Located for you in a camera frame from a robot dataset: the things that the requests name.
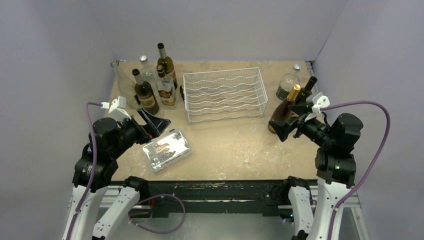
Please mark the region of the clear bottle silver cap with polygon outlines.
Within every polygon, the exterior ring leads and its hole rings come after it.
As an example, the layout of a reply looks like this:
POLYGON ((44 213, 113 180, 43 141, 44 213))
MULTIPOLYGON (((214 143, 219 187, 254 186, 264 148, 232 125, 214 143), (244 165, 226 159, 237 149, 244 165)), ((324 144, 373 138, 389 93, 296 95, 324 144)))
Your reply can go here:
POLYGON ((157 78, 154 74, 154 71, 152 70, 151 66, 149 65, 148 58, 146 55, 141 55, 139 58, 139 61, 141 63, 141 77, 144 81, 148 82, 153 90, 153 94, 157 99, 160 99, 160 95, 157 88, 157 78))

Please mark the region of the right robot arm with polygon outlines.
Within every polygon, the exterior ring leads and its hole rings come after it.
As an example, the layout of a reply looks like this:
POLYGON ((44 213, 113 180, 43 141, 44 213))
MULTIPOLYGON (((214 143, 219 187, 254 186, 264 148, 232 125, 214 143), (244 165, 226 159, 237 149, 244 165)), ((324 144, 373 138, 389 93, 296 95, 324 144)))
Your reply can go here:
POLYGON ((331 126, 316 118, 307 120, 310 110, 306 105, 292 105, 298 117, 272 117, 268 122, 284 142, 292 131, 294 137, 306 136, 318 145, 315 158, 317 169, 317 203, 312 210, 307 200, 308 190, 303 180, 281 189, 282 200, 291 204, 295 225, 294 240, 337 240, 344 212, 344 197, 352 190, 356 176, 353 154, 355 143, 364 127, 351 113, 342 113, 331 126))

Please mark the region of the small dark bottle gold cap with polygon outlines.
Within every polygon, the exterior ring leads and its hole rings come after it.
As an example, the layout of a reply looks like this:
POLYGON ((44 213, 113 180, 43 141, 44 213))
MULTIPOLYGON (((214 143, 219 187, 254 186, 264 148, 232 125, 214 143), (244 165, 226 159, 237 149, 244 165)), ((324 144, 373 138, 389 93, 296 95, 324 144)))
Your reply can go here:
POLYGON ((171 76, 166 75, 165 69, 162 65, 156 66, 158 74, 158 93, 163 106, 166 109, 176 108, 176 92, 174 81, 171 76))

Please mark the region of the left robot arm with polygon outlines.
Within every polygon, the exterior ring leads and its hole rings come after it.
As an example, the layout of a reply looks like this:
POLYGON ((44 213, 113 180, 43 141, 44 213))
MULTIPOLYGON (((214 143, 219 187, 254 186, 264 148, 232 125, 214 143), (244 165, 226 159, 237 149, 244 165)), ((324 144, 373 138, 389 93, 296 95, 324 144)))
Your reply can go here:
POLYGON ((64 240, 92 239, 100 205, 118 169, 118 158, 134 144, 146 144, 160 137, 171 124, 171 120, 153 116, 142 108, 137 112, 145 125, 128 114, 121 119, 103 117, 89 122, 89 143, 74 166, 64 240))

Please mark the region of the dark labelled wine bottle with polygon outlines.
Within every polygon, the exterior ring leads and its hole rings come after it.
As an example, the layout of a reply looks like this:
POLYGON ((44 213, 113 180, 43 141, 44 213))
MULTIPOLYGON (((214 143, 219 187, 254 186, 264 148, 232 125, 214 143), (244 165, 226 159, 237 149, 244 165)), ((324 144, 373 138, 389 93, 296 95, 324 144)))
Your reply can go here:
POLYGON ((162 42, 157 44, 159 58, 157 60, 158 65, 162 65, 167 76, 170 76, 173 80, 174 88, 178 88, 178 81, 176 77, 175 67, 173 60, 166 54, 165 46, 162 42))

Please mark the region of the red bottle gold foil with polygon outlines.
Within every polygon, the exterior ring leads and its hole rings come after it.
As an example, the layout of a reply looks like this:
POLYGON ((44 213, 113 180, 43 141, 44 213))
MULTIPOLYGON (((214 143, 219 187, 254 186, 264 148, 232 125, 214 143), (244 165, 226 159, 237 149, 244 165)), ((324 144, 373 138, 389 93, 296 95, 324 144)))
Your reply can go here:
POLYGON ((292 111, 289 109, 289 106, 294 104, 300 90, 301 86, 299 84, 295 84, 283 102, 280 103, 274 110, 270 120, 268 121, 268 130, 271 133, 276 134, 277 129, 284 126, 290 119, 292 111))

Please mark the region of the tall clear bottle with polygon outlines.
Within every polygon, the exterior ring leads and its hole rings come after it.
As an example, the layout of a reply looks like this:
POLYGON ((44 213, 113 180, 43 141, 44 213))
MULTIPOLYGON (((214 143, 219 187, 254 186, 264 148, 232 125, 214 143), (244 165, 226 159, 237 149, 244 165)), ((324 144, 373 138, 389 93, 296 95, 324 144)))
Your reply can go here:
POLYGON ((135 81, 132 80, 129 74, 122 67, 122 62, 125 60, 112 60, 110 66, 115 73, 117 78, 117 87, 119 95, 126 98, 126 107, 137 110, 140 105, 135 98, 135 81))

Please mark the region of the white wire wine rack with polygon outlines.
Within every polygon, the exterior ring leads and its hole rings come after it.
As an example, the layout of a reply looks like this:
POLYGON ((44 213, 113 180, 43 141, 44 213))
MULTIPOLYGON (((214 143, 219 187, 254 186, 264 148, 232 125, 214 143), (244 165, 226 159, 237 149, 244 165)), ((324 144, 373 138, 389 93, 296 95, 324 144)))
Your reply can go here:
POLYGON ((183 92, 190 124, 261 118, 268 104, 258 67, 185 73, 183 92))

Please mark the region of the dark bottle silver collar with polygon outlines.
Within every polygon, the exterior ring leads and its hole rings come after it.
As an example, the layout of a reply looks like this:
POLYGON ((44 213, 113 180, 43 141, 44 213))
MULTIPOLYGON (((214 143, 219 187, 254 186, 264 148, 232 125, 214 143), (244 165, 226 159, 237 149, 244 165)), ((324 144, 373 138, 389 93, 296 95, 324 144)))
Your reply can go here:
POLYGON ((132 70, 132 75, 136 82, 134 86, 136 101, 149 114, 156 115, 159 112, 160 107, 154 95, 152 86, 149 82, 143 80, 142 75, 137 68, 132 70))

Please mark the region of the dark green bottle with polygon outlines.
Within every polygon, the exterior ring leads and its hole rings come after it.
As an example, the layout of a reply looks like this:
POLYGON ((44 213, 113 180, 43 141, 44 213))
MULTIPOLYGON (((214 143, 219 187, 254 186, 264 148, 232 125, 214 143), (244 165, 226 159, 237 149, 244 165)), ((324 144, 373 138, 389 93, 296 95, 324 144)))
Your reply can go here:
POLYGON ((307 84, 302 87, 294 101, 294 105, 305 105, 307 98, 312 94, 312 90, 317 83, 318 78, 315 76, 311 76, 307 82, 307 84))

